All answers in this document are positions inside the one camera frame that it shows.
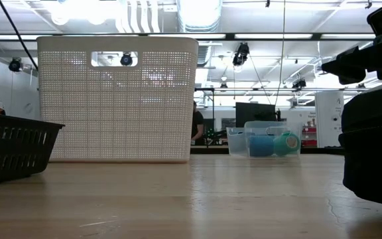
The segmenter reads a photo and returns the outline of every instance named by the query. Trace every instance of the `black object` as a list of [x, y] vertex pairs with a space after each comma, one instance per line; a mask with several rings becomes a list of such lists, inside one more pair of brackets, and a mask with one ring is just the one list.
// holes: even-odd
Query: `black object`
[[0, 116], [0, 182], [46, 169], [63, 125]]
[[247, 55], [250, 54], [250, 48], [247, 43], [241, 42], [239, 44], [238, 50], [233, 57], [232, 64], [234, 66], [242, 66], [247, 60]]
[[[340, 83], [360, 82], [365, 69], [382, 80], [382, 8], [367, 19], [377, 35], [373, 46], [353, 48], [322, 65]], [[345, 151], [343, 184], [358, 197], [382, 203], [382, 86], [360, 93], [344, 105], [339, 141]]]
[[275, 114], [277, 115], [277, 121], [281, 121], [281, 111], [278, 109]]
[[17, 35], [17, 38], [19, 39], [23, 49], [25, 50], [27, 56], [29, 57], [29, 59], [31, 60], [33, 66], [36, 68], [36, 70], [38, 70], [38, 65], [36, 64], [36, 62], [34, 61], [31, 53], [29, 52], [29, 50], [27, 49], [25, 43], [23, 42], [23, 39], [21, 38], [21, 35], [19, 33], [19, 30], [17, 30], [17, 27], [16, 25], [14, 24], [13, 20], [11, 19], [10, 17], [10, 14], [8, 14], [8, 11], [6, 10], [5, 6], [4, 6], [4, 3], [2, 2], [2, 0], [0, 0], [0, 6], [1, 6], [1, 9], [3, 10], [5, 16], [7, 17], [8, 21], [10, 22], [12, 28], [14, 29], [14, 31], [16, 32], [16, 35]]
[[365, 79], [365, 70], [376, 71], [378, 79], [382, 80], [382, 8], [370, 14], [367, 22], [376, 35], [371, 47], [360, 50], [357, 46], [322, 65], [322, 70], [338, 76], [341, 84], [361, 82]]
[[132, 57], [130, 52], [124, 52], [122, 58], [120, 59], [120, 64], [122, 66], [132, 65]]
[[8, 69], [12, 72], [22, 72], [23, 63], [21, 62], [21, 58], [13, 57], [12, 61], [8, 65]]
[[306, 87], [306, 80], [305, 79], [300, 79], [292, 83], [292, 87], [294, 89], [301, 89]]
[[370, 9], [372, 7], [371, 0], [368, 0], [368, 5], [366, 5], [365, 9]]
[[382, 88], [344, 105], [342, 129], [344, 186], [360, 198], [382, 203]]
[[244, 127], [248, 121], [276, 121], [275, 105], [235, 103], [236, 127]]

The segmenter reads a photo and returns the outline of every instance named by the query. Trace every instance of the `fluorescent light fixture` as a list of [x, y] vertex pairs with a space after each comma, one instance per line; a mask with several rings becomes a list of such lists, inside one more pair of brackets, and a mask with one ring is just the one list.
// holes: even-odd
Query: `fluorescent light fixture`
[[311, 39], [312, 34], [235, 34], [235, 39]]
[[[38, 37], [43, 37], [44, 35], [21, 35], [23, 40], [36, 40]], [[17, 35], [0, 35], [0, 40], [18, 40]]]
[[189, 37], [193, 39], [224, 39], [225, 34], [212, 34], [212, 33], [202, 33], [202, 34], [149, 34], [150, 37]]
[[[36, 40], [38, 37], [51, 37], [52, 35], [21, 35], [23, 40]], [[94, 37], [93, 35], [62, 35], [63, 37]], [[128, 35], [97, 35], [99, 37], [138, 37], [138, 35], [128, 34]], [[17, 35], [0, 35], [0, 40], [19, 40]]]
[[199, 42], [199, 46], [223, 46], [222, 42]]
[[374, 39], [375, 34], [322, 34], [321, 39]]

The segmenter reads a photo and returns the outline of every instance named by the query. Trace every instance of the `wooden table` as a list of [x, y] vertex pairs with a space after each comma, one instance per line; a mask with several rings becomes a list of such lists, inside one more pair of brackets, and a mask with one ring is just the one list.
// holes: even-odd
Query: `wooden table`
[[0, 238], [382, 238], [382, 205], [342, 185], [343, 158], [59, 164], [0, 184]]

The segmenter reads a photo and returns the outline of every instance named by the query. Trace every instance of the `black shirt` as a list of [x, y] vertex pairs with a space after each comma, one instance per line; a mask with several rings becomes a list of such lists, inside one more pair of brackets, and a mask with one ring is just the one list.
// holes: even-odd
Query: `black shirt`
[[192, 133], [191, 137], [194, 137], [198, 133], [197, 125], [204, 124], [203, 115], [200, 112], [194, 112], [192, 115]]

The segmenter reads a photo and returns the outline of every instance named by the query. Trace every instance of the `person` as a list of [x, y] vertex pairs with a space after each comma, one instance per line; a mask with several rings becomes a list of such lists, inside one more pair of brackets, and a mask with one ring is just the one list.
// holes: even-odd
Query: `person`
[[194, 102], [194, 113], [192, 114], [192, 134], [191, 141], [195, 141], [196, 145], [204, 145], [204, 118], [197, 110], [197, 103]]

